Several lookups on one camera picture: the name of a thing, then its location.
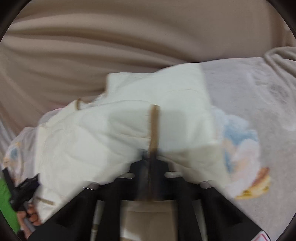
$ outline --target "hand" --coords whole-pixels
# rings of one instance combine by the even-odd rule
[[[41,225],[41,221],[39,219],[39,216],[32,204],[29,204],[29,209],[27,210],[27,213],[30,214],[29,221],[34,225],[34,226],[39,226]],[[29,236],[32,234],[32,232],[28,229],[28,227],[24,223],[24,218],[26,217],[26,212],[25,211],[19,211],[17,212],[17,220],[22,227],[25,238],[28,239]]]

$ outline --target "beige fabric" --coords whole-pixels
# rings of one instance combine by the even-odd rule
[[[32,0],[0,43],[0,115],[19,132],[110,72],[262,56],[290,37],[265,0]]]

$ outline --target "white cloth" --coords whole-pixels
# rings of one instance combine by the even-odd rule
[[[56,109],[47,112],[38,124],[47,122],[59,111],[60,109]],[[12,138],[14,134],[9,129],[5,129],[0,122],[0,132],[4,133],[0,138],[0,146],[1,143],[6,143],[5,146],[2,145],[5,147],[5,155],[3,161],[0,156],[1,169],[8,168],[15,185],[20,184],[26,178],[32,178],[34,176],[36,127],[25,127],[21,133]]]
[[[110,182],[126,171],[126,164],[139,159],[139,149],[147,150],[150,139],[151,104],[161,110],[159,149],[178,163],[185,178],[228,182],[199,64],[153,74],[111,74],[108,86],[91,105],[77,110],[74,101],[38,127],[35,173],[40,173],[41,188],[36,195],[54,202],[37,204],[42,221],[72,198],[84,181]],[[128,208],[134,209],[139,211],[137,204]]]

